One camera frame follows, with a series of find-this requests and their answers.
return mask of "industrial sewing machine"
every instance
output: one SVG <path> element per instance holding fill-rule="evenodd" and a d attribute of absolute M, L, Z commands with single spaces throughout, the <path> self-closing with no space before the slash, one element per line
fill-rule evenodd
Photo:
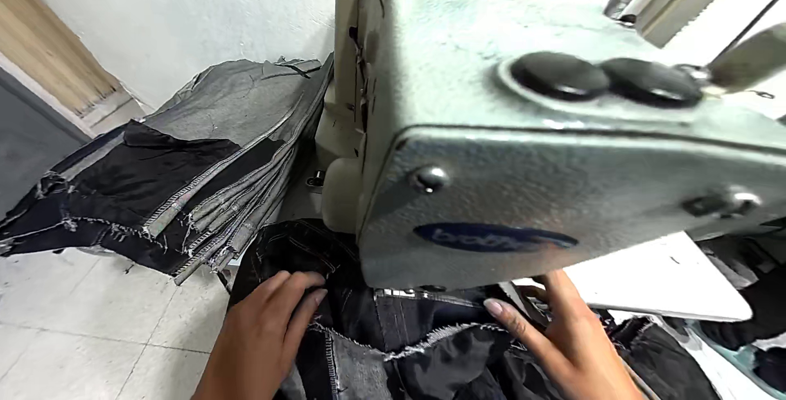
<path fill-rule="evenodd" d="M 784 30 L 708 67 L 600 0 L 337 0 L 322 215 L 372 287 L 487 285 L 786 214 L 786 129 L 735 104 Z"/>

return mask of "right hand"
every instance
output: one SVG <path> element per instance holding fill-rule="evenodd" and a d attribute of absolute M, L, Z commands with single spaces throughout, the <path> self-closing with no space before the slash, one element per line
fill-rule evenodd
<path fill-rule="evenodd" d="M 531 351 L 551 380 L 572 400 L 641 400 L 642 394 L 595 314 L 563 270 L 544 276 L 553 320 L 541 334 L 519 311 L 488 298 L 486 309 Z"/>

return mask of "floor tile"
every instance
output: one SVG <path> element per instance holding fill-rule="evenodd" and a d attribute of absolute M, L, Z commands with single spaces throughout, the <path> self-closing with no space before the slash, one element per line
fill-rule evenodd
<path fill-rule="evenodd" d="M 48 328 L 53 312 L 97 261 L 74 248 L 0 258 L 0 322 Z"/>
<path fill-rule="evenodd" d="M 47 328 L 146 344 L 175 288 L 165 274 L 101 257 Z"/>
<path fill-rule="evenodd" d="M 188 400 L 209 355 L 148 345 L 133 367 L 118 400 Z"/>
<path fill-rule="evenodd" d="M 150 343 L 210 352 L 229 299 L 219 278 L 201 267 L 175 291 Z"/>
<path fill-rule="evenodd" d="M 0 398 L 114 400 L 143 348 L 41 331 L 0 380 Z"/>
<path fill-rule="evenodd" d="M 0 380 L 25 352 L 38 329 L 0 325 Z"/>

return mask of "sewing machine logo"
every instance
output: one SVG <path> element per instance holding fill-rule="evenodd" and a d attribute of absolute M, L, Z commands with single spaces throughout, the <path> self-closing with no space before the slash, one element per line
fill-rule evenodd
<path fill-rule="evenodd" d="M 535 252 L 578 244 L 565 234 L 492 224 L 428 224 L 415 228 L 414 232 L 440 246 L 485 253 Z"/>

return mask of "hand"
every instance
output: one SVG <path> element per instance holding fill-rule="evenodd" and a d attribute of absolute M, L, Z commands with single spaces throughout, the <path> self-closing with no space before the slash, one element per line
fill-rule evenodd
<path fill-rule="evenodd" d="M 273 398 L 327 290 L 303 293 L 324 284 L 317 273 L 280 271 L 233 306 L 192 400 Z"/>
<path fill-rule="evenodd" d="M 489 298 L 489 313 L 530 350 L 551 380 L 572 400 L 641 400 L 614 345 L 595 314 L 582 300 L 565 271 L 545 275 L 545 292 L 553 320 L 541 334 L 513 306 Z"/>

